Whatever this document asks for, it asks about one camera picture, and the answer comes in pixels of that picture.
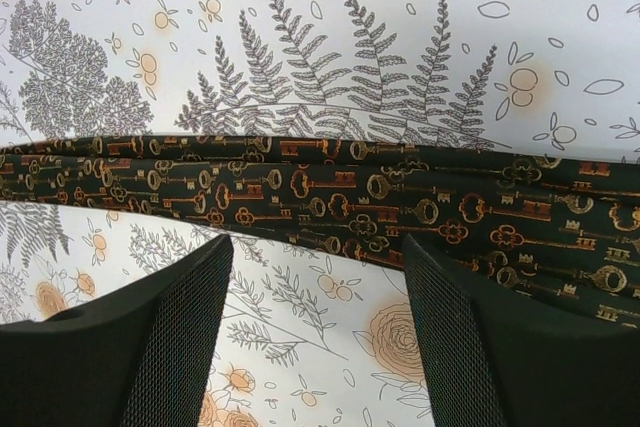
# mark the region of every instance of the fern leaf illustration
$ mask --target fern leaf illustration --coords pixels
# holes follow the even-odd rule
[[[432,105],[446,105],[442,94],[449,92],[449,89],[442,85],[449,78],[442,72],[449,70],[447,60],[451,57],[447,54],[450,44],[451,32],[449,28],[449,12],[447,0],[438,0],[437,24],[433,27],[436,35],[431,37],[431,47],[427,47],[426,55],[423,54],[423,64],[417,66],[419,74],[412,75],[415,84],[407,86],[409,91],[416,97],[405,100],[408,109],[400,112],[405,117],[416,116],[421,120],[427,120],[430,115],[442,115],[443,109],[429,107]]]
[[[293,88],[288,85],[289,79],[280,75],[282,62],[273,63],[273,51],[269,44],[262,43],[255,29],[247,20],[243,11],[240,12],[240,33],[244,45],[251,83],[249,87],[256,102],[262,104],[276,104],[291,93]]]
[[[480,127],[484,124],[480,110],[484,102],[481,98],[486,94],[483,89],[487,86],[489,74],[493,70],[496,49],[495,45],[489,49],[482,67],[476,70],[476,75],[470,76],[470,83],[462,83],[463,91],[456,94],[459,102],[449,102],[450,108],[445,110],[448,117],[440,119],[440,122],[467,136],[477,137],[484,132]]]
[[[385,67],[404,65],[407,61],[399,55],[383,54],[395,42],[396,33],[386,37],[386,23],[375,26],[375,14],[367,14],[366,7],[360,5],[357,0],[344,0],[345,7],[350,9],[351,22],[356,27],[353,36],[356,38],[355,46],[359,49],[356,57],[373,62],[371,64],[356,65],[353,70],[363,75],[353,75],[351,80],[357,84],[352,87],[353,92],[348,96],[349,100],[360,108],[373,112],[381,110],[397,109],[403,105],[400,98],[408,95],[404,88],[392,88],[392,84],[407,80],[404,73],[382,73]]]
[[[273,127],[270,123],[275,118],[271,109],[247,107],[242,109],[240,125],[245,135],[271,135]]]
[[[285,54],[292,56],[287,63],[297,69],[291,73],[295,79],[295,93],[300,99],[314,103],[326,104],[327,99],[336,97],[349,91],[346,87],[331,87],[331,85],[351,72],[351,69],[338,68],[325,72],[324,69],[341,55],[331,52],[313,60],[313,54],[322,46],[326,35],[318,35],[306,41],[313,29],[313,24],[301,24],[302,16],[292,17],[291,8],[285,6],[284,0],[271,0],[269,7],[275,12],[271,18],[276,21],[276,31],[282,32],[280,41],[289,44],[283,49]]]
[[[216,37],[216,64],[220,79],[220,95],[222,102],[230,107],[240,107],[251,100],[249,96],[242,96],[242,91],[248,82],[242,80],[244,72],[235,73],[235,64],[232,64],[227,55],[222,38]]]
[[[20,252],[22,264],[29,266],[31,258],[48,250],[57,260],[58,245],[69,254],[69,237],[62,229],[56,206],[40,204],[0,203],[0,235],[7,237],[7,259]]]
[[[345,140],[362,140],[366,139],[367,133],[364,131],[360,122],[357,119],[349,116],[347,122],[344,125],[340,138]]]
[[[321,125],[325,128],[336,127],[331,135],[335,138],[345,123],[343,109],[322,108],[314,113],[308,106],[299,104],[278,109],[276,113],[282,118],[274,120],[273,133],[279,136],[312,137],[315,135],[313,126],[322,122]]]
[[[207,133],[215,128],[215,113],[222,98],[202,72],[198,72],[198,83],[202,99],[191,90],[187,91],[188,104],[182,105],[182,113],[178,115],[175,125],[193,133]]]

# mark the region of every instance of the key print fabric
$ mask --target key print fabric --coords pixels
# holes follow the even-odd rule
[[[232,229],[206,427],[430,425],[408,233],[635,325],[639,6],[0,0],[0,319],[88,302]]]
[[[271,137],[58,140],[0,160],[5,200],[163,216],[393,269],[411,233],[534,299],[640,323],[636,166]]]

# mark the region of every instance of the black fabric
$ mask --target black fabric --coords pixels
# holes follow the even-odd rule
[[[411,237],[405,275],[438,427],[640,425],[640,331],[500,288]]]
[[[220,236],[44,322],[0,326],[0,425],[196,427],[232,258]]]
[[[283,137],[0,150],[0,196],[140,212],[403,268],[420,234],[559,309],[640,326],[640,166]]]

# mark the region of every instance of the orange circle dot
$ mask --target orange circle dot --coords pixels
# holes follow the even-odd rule
[[[353,299],[353,291],[346,285],[341,285],[340,287],[338,287],[336,289],[336,295],[340,300],[343,300],[345,302],[349,302],[351,299]]]
[[[207,12],[209,12],[210,14],[217,14],[218,12],[220,12],[222,5],[220,4],[219,0],[207,0],[205,7],[207,8]]]
[[[144,74],[144,81],[149,85],[155,85],[158,81],[158,76],[156,74],[152,74],[151,72],[147,72]]]
[[[164,29],[169,25],[169,17],[164,12],[158,12],[155,17],[156,27]]]
[[[518,69],[509,81],[514,89],[529,91],[538,85],[538,74],[531,69]]]
[[[323,292],[331,292],[334,285],[335,282],[327,274],[322,274],[320,277],[318,277],[318,287],[320,287]]]
[[[300,398],[307,407],[313,407],[318,404],[318,399],[311,392],[304,392]]]
[[[533,94],[531,92],[516,90],[511,96],[511,101],[513,105],[517,107],[527,107],[533,103]]]
[[[93,246],[98,250],[104,250],[107,248],[107,241],[100,234],[93,235]]]
[[[142,70],[152,74],[158,68],[158,63],[153,55],[143,54],[140,58],[140,66],[142,67]]]

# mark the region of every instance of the floral pattern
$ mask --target floral pattern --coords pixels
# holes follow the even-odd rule
[[[269,134],[640,162],[640,70],[622,47],[639,13],[638,0],[0,0],[0,140]],[[218,233],[0,203],[0,321],[89,302]],[[523,242],[508,224],[491,239]],[[200,426],[432,425],[401,274],[233,242]]]
[[[407,380],[424,379],[418,340],[408,303],[396,304],[378,312],[371,321],[373,353],[378,363]]]

